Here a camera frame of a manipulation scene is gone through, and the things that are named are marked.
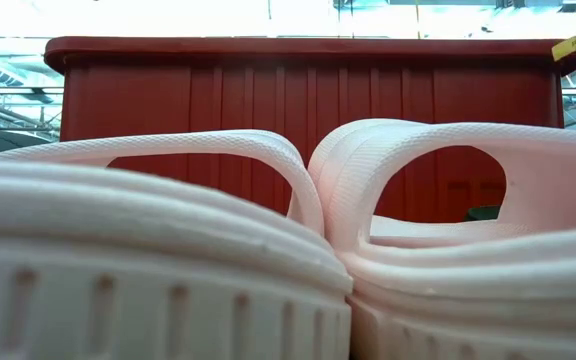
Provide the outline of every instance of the plastic container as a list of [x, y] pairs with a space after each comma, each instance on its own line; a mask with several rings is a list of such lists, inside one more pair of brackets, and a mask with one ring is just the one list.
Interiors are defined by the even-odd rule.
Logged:
[[[272, 165], [295, 190], [294, 221], [173, 180], [25, 161], [200, 151]], [[314, 185], [275, 134], [0, 153], [0, 359], [347, 359], [352, 280], [321, 231]]]
[[[331, 130], [365, 118], [562, 127], [556, 40], [53, 39], [46, 62], [65, 74], [62, 140], [255, 128], [284, 135], [308, 161]], [[462, 163], [476, 164], [458, 169]], [[121, 159], [138, 170], [224, 190], [285, 212], [290, 189], [268, 167], [229, 156]], [[461, 221], [499, 204], [503, 173], [472, 149], [408, 166], [378, 214]]]
[[[502, 165], [497, 220], [373, 216], [391, 176], [454, 145]], [[357, 359], [576, 360], [576, 131], [365, 120], [324, 139], [309, 172], [355, 279]]]

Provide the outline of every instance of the red plastic crate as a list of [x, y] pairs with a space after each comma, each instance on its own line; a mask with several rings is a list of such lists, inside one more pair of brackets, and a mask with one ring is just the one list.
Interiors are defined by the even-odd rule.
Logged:
[[[386, 117], [562, 126], [555, 40], [85, 38], [50, 41], [64, 73], [62, 140], [256, 128], [304, 160], [332, 129]], [[126, 158], [112, 166], [222, 189], [285, 212], [290, 189], [269, 167], [225, 155]], [[505, 180], [468, 148], [425, 155], [395, 176], [377, 213], [459, 221], [499, 204]]]

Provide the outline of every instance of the green object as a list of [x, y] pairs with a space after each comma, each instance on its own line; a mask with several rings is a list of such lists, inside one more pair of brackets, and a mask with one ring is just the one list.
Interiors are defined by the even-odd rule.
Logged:
[[493, 205], [469, 209], [464, 221], [495, 220], [500, 208], [500, 205]]

